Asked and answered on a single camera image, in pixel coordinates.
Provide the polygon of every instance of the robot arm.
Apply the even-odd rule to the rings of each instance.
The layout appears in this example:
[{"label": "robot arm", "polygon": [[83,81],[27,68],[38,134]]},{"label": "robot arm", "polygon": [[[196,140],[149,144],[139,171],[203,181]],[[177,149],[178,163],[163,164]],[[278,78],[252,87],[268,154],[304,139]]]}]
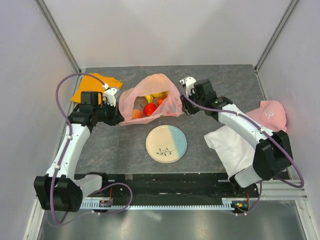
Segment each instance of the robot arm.
[{"label": "robot arm", "polygon": [[[252,165],[230,178],[230,182],[236,189],[246,188],[261,180],[268,181],[291,165],[290,161],[262,134],[261,130],[258,130],[249,121],[240,117],[244,113],[232,101],[224,96],[217,97],[209,80],[197,82],[193,77],[186,77],[180,81],[180,84],[185,87],[185,95],[196,104],[206,108],[237,113],[204,111],[206,115],[233,129],[255,150]],[[187,114],[195,114],[200,111],[198,107],[192,105],[184,96],[181,97],[181,100]],[[292,157],[289,137],[284,131],[273,132],[271,129],[261,126],[257,122],[255,123],[261,128],[263,127],[263,130],[274,138]]]},{"label": "robot arm", "polygon": [[[54,187],[54,208],[57,211],[77,212],[81,206],[82,199],[101,189],[105,182],[105,173],[88,173],[84,178],[75,180],[75,169],[79,160],[82,148],[89,138],[93,127],[99,122],[104,122],[114,126],[121,121],[116,103],[117,88],[107,89],[103,97],[106,103],[101,101],[98,104],[101,92],[82,92],[81,103],[78,104],[68,117],[71,127],[72,136],[69,134],[69,126],[66,127],[66,134],[60,146],[60,149],[45,176],[37,176],[34,180],[34,188],[41,207],[50,210],[50,184],[56,169],[59,169],[55,178]],[[71,138],[69,145],[63,154],[67,140]],[[63,154],[62,162],[58,165],[58,160]]]}]

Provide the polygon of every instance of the pink bag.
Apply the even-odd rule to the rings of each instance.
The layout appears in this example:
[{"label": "pink bag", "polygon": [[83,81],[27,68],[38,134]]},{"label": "pink bag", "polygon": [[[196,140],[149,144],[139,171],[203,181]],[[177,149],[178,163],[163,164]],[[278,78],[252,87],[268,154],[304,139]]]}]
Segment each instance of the pink bag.
[{"label": "pink bag", "polygon": [[[140,99],[144,99],[141,97],[166,91],[168,91],[168,96],[151,116],[132,119],[133,110],[136,108],[137,102],[139,102]],[[147,76],[134,88],[124,91],[119,99],[119,111],[124,117],[124,121],[120,123],[121,126],[147,124],[162,116],[178,117],[184,113],[182,111],[182,102],[177,87],[162,73]]]}]

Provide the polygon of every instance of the pink cap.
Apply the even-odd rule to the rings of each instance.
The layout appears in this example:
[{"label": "pink cap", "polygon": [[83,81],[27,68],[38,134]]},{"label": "pink cap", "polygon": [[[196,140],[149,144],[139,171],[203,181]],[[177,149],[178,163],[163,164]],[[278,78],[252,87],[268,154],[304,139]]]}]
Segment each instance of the pink cap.
[{"label": "pink cap", "polygon": [[246,115],[275,132],[287,131],[286,111],[278,101],[261,101],[259,108],[247,112]]}]

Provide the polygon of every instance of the white wall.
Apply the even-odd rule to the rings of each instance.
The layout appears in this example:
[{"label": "white wall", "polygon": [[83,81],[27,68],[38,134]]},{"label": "white wall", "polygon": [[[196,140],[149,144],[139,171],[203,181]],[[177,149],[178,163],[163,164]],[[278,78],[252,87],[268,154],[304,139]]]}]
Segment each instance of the white wall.
[{"label": "white wall", "polygon": [[45,0],[82,68],[256,64],[290,0]]},{"label": "white wall", "polygon": [[[49,167],[64,126],[56,85],[74,71],[35,1],[2,2],[0,32],[0,239],[20,240],[36,196],[33,181]],[[60,93],[64,109],[72,80]]]},{"label": "white wall", "polygon": [[320,1],[301,0],[260,75],[268,99],[286,110],[294,160],[320,226]]}]

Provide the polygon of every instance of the gray tabletop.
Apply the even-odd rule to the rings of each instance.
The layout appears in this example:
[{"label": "gray tabletop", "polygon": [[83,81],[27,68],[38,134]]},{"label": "gray tabletop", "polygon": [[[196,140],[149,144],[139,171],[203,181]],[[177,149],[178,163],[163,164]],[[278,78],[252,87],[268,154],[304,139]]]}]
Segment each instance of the gray tabletop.
[{"label": "gray tabletop", "polygon": [[[163,73],[176,85],[186,76],[196,80],[209,79],[218,96],[225,96],[243,112],[259,107],[263,99],[252,65],[189,65],[87,68],[87,73],[115,77],[123,82],[122,90],[133,88],[148,75]],[[182,130],[187,139],[184,156],[174,163],[153,160],[146,150],[148,133],[160,125]],[[99,123],[81,152],[75,172],[103,173],[220,173],[225,169],[213,149],[208,148],[204,135],[222,124],[203,112],[179,117],[161,117],[148,124],[108,126]]]}]

